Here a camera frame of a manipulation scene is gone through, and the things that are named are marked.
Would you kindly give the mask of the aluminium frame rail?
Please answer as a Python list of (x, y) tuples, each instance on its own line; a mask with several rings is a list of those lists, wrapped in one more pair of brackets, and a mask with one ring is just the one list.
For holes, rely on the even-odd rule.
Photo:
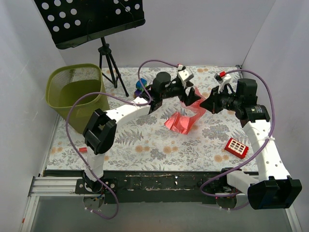
[(21, 232), (31, 230), (40, 197), (80, 197), (80, 194), (75, 193), (78, 179), (78, 177), (34, 177), (19, 230)]

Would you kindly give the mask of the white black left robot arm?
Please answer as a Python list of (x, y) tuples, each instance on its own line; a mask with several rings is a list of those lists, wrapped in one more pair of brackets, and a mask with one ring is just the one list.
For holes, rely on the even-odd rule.
[(108, 111), (94, 111), (83, 132), (85, 144), (94, 152), (87, 157), (88, 168), (83, 176), (90, 192), (98, 193), (102, 190), (103, 182), (100, 178), (103, 177), (103, 156), (112, 147), (116, 130), (140, 116), (156, 111), (164, 99), (178, 97), (186, 106), (200, 100), (201, 97), (195, 93), (191, 83), (192, 78), (194, 75), (189, 69), (178, 71), (174, 79), (167, 72), (159, 72), (150, 89), (129, 104)]

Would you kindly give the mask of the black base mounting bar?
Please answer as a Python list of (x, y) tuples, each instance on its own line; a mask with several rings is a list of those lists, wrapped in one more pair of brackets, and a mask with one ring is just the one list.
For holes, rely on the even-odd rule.
[(107, 204), (120, 203), (176, 203), (195, 202), (234, 208), (239, 203), (234, 197), (209, 197), (200, 186), (217, 172), (164, 172), (164, 171), (105, 171), (105, 183), (91, 181), (84, 174), (77, 180), (76, 194), (96, 194)]

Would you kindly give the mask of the black perforated music stand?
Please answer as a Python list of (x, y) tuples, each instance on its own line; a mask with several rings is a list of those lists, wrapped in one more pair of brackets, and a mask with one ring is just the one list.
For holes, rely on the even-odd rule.
[(105, 57), (114, 88), (123, 84), (105, 37), (145, 24), (141, 0), (36, 0), (54, 44), (60, 50), (100, 39), (100, 57)]

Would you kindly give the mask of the olive green mesh trash bin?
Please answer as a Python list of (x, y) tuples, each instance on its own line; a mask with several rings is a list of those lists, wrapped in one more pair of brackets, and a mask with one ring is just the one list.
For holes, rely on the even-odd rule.
[[(63, 119), (82, 96), (91, 92), (105, 92), (101, 69), (95, 64), (78, 64), (65, 66), (55, 70), (49, 77), (45, 99)], [(100, 108), (110, 109), (105, 95), (91, 95), (80, 100), (69, 118), (71, 125), (82, 134), (92, 113)]]

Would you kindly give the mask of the red plastic trash bag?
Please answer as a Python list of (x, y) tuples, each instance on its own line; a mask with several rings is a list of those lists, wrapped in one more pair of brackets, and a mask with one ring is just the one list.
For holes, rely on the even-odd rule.
[(195, 87), (195, 93), (201, 98), (190, 106), (185, 106), (181, 103), (181, 106), (194, 113), (193, 116), (185, 116), (180, 112), (175, 112), (165, 123), (165, 127), (171, 131), (187, 135), (194, 124), (205, 114), (206, 109), (200, 107), (200, 104), (206, 99)]

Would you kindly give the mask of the colourful toy brick car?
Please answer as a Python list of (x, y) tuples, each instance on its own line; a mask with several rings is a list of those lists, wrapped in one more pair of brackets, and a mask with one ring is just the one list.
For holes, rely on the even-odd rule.
[(147, 80), (141, 78), (140, 81), (136, 82), (136, 90), (134, 92), (134, 98), (137, 98), (144, 91), (143, 87), (147, 87)]

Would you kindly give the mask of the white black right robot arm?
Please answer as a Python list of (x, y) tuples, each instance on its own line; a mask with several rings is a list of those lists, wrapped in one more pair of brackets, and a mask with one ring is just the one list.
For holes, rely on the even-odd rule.
[(211, 90), (210, 96), (200, 104), (213, 114), (223, 109), (234, 111), (236, 118), (248, 136), (254, 154), (245, 161), (256, 160), (259, 178), (245, 174), (241, 166), (231, 168), (213, 177), (200, 186), (200, 190), (210, 182), (219, 179), (219, 188), (229, 192), (236, 188), (248, 197), (255, 209), (289, 208), (302, 190), (300, 180), (292, 179), (277, 150), (272, 133), (275, 117), (269, 116), (265, 106), (257, 103), (257, 82), (253, 79), (239, 79), (235, 92), (229, 77), (218, 79), (219, 86)]

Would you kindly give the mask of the red white toy block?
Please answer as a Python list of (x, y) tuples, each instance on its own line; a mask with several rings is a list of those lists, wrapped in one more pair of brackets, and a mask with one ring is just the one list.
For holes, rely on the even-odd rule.
[(249, 147), (235, 140), (234, 138), (230, 138), (224, 150), (233, 154), (239, 159), (244, 159), (249, 151)]

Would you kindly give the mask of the red trash bag roll remainder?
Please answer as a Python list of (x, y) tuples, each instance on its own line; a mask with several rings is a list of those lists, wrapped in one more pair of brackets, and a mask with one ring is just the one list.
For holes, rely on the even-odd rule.
[(87, 153), (88, 152), (87, 147), (80, 147), (79, 152), (80, 153)]

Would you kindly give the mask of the floral patterned table mat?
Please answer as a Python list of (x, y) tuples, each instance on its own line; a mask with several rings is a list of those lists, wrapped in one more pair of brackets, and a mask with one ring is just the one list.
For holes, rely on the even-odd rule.
[[(207, 98), (211, 89), (218, 85), (213, 76), (235, 67), (190, 67), (192, 82)], [(138, 68), (121, 68), (130, 98), (122, 89), (115, 89), (105, 80), (106, 92), (122, 99), (133, 99)], [(232, 111), (223, 110), (213, 115), (206, 112), (187, 135), (169, 130), (164, 123), (174, 113), (184, 116), (195, 114), (181, 106), (179, 99), (164, 100), (154, 113), (130, 121), (118, 129), (112, 148), (105, 154), (103, 169), (118, 171), (220, 171), (235, 167), (254, 152), (240, 122)], [(224, 150), (230, 138), (247, 145), (245, 159), (239, 159)], [(66, 134), (65, 121), (60, 117), (45, 170), (83, 170), (86, 166), (72, 148)]]

